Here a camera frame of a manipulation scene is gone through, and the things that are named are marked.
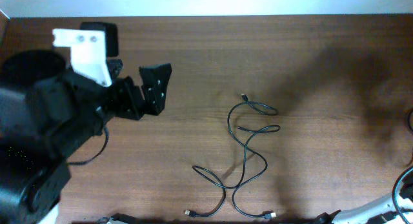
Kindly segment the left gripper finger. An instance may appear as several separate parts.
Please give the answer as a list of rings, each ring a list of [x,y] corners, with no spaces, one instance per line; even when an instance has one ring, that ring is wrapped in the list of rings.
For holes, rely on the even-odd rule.
[[[145,97],[145,113],[158,116],[165,109],[166,90],[172,74],[172,65],[165,63],[141,66],[139,74],[143,82],[141,89]]]
[[[120,72],[123,69],[122,60],[121,59],[107,59],[106,60],[106,65],[108,67],[110,77],[112,79],[117,79]]]

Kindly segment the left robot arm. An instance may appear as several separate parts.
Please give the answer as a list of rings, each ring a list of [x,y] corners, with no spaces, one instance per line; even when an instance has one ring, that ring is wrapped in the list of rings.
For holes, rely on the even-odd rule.
[[[51,50],[29,50],[1,67],[1,222],[37,223],[68,183],[68,158],[115,118],[138,120],[165,108],[170,64],[142,66],[143,81],[104,87],[76,74]]]

